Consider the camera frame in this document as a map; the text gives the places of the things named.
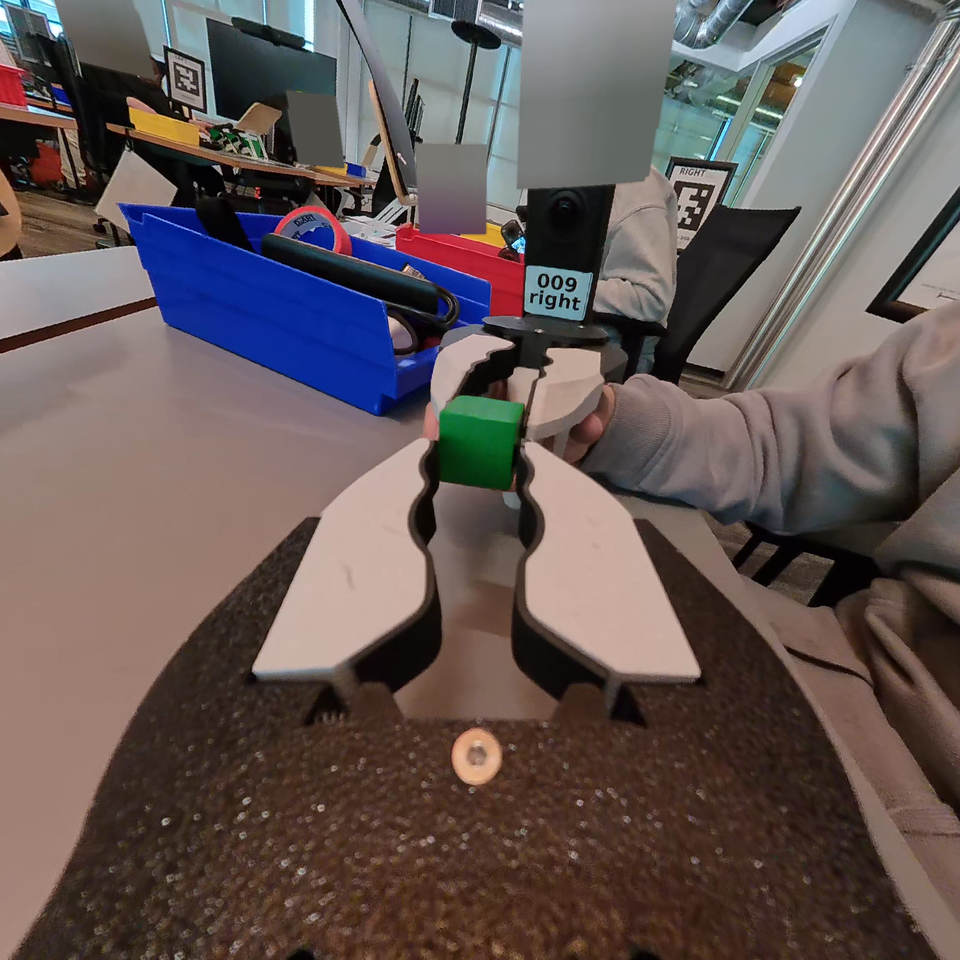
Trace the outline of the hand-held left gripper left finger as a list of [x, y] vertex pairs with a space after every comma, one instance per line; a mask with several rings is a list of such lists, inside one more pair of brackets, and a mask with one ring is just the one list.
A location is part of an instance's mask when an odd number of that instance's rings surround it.
[[435, 452], [415, 439], [325, 507], [253, 662], [259, 682], [406, 684], [436, 658]]

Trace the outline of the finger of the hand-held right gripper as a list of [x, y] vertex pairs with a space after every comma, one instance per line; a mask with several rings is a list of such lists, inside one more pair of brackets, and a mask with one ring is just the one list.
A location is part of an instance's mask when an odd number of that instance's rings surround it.
[[595, 410], [604, 385], [601, 351], [548, 348], [527, 404], [525, 440], [540, 442], [569, 432]]
[[431, 377], [431, 406], [440, 414], [456, 397], [481, 397], [507, 380], [518, 364], [519, 345], [490, 333], [441, 342]]

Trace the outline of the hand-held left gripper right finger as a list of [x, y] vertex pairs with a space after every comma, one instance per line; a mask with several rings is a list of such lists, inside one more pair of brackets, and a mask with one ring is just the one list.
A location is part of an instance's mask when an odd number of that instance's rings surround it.
[[518, 458], [513, 655], [543, 689], [690, 684], [701, 667], [630, 511], [533, 442]]

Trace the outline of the green cube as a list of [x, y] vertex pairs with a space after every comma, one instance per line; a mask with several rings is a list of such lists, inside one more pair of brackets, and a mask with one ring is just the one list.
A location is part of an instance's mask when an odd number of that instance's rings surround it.
[[458, 395], [438, 415], [442, 483], [506, 492], [514, 481], [522, 403]]

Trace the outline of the blue plastic bin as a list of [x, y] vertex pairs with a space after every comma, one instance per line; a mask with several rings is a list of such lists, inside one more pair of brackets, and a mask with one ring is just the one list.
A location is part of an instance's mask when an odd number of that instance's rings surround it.
[[438, 348], [396, 357], [382, 301], [261, 255], [280, 217], [239, 214], [247, 252], [193, 209], [120, 209], [169, 327], [376, 416], [429, 384]]

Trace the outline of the person's right forearm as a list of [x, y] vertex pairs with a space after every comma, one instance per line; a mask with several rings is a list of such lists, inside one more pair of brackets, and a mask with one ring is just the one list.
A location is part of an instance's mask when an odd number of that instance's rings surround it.
[[583, 467], [622, 489], [772, 532], [916, 518], [958, 537], [958, 303], [801, 390], [695, 399], [642, 375], [612, 393]]

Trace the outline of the grey desk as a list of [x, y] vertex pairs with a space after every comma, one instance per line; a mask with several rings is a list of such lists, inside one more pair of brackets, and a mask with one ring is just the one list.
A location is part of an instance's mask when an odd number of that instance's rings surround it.
[[419, 432], [168, 328], [2, 358], [2, 958], [825, 957], [640, 791], [648, 726], [549, 721], [498, 494], [441, 486], [438, 659], [390, 709], [249, 671], [314, 522]]

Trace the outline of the person's right hand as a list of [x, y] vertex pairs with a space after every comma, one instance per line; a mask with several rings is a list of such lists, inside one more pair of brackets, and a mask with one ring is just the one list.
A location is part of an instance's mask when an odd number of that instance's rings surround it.
[[603, 438], [616, 411], [615, 387], [606, 384], [594, 410], [571, 427], [561, 458], [571, 465], [580, 464]]

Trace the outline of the red plastic bin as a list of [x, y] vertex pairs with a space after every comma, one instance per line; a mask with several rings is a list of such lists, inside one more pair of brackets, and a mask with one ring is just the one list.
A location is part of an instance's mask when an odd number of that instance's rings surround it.
[[410, 223], [396, 230], [394, 246], [403, 254], [488, 282], [490, 315], [522, 315], [523, 255], [507, 258], [500, 255], [499, 247], [486, 242], [451, 234], [423, 234]]

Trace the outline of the black office chair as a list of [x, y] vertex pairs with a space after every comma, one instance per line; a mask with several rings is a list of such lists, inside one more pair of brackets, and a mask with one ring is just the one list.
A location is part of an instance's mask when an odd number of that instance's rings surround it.
[[801, 213], [714, 206], [678, 254], [676, 290], [651, 375], [677, 384], [694, 347]]

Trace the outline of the red tape roll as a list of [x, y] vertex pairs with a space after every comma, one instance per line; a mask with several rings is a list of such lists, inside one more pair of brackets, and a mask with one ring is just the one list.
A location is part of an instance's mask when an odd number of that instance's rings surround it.
[[304, 241], [308, 234], [317, 231], [330, 231], [332, 235], [331, 252], [351, 257], [353, 242], [342, 222], [322, 204], [304, 205], [284, 216], [273, 229], [273, 235]]

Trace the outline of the small black flat item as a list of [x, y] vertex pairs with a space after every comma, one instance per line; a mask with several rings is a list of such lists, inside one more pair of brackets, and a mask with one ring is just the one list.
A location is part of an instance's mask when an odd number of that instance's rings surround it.
[[256, 252], [226, 195], [198, 198], [195, 212], [211, 238], [245, 252]]

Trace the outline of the person's grey hoodie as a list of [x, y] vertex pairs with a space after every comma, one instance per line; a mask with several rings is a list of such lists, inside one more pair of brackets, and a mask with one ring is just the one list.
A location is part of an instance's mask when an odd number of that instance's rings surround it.
[[745, 582], [884, 810], [958, 900], [958, 510], [920, 510], [835, 609]]

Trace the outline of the dark computer monitor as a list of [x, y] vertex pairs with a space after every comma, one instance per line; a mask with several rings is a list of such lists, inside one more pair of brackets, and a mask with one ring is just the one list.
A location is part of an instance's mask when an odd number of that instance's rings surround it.
[[337, 60], [295, 50], [206, 20], [214, 113], [237, 120], [254, 103], [267, 104], [289, 91], [317, 95], [337, 92]]

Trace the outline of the yellow storage bin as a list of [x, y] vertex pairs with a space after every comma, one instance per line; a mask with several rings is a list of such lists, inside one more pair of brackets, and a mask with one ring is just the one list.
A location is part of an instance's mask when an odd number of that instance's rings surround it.
[[141, 134], [160, 138], [179, 146], [199, 147], [201, 131], [198, 126], [162, 114], [128, 106], [130, 126]]

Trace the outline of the small marker poster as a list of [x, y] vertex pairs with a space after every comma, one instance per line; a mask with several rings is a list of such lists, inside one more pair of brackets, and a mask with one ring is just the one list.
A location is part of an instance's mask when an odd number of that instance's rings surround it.
[[163, 47], [163, 53], [171, 100], [191, 112], [207, 114], [208, 86], [205, 61], [168, 45]]

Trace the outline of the square marker wall poster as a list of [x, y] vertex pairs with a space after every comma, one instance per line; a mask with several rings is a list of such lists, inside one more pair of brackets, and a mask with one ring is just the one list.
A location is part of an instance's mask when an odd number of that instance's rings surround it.
[[677, 198], [677, 254], [699, 232], [714, 208], [721, 204], [738, 171], [738, 164], [672, 155], [666, 179]]

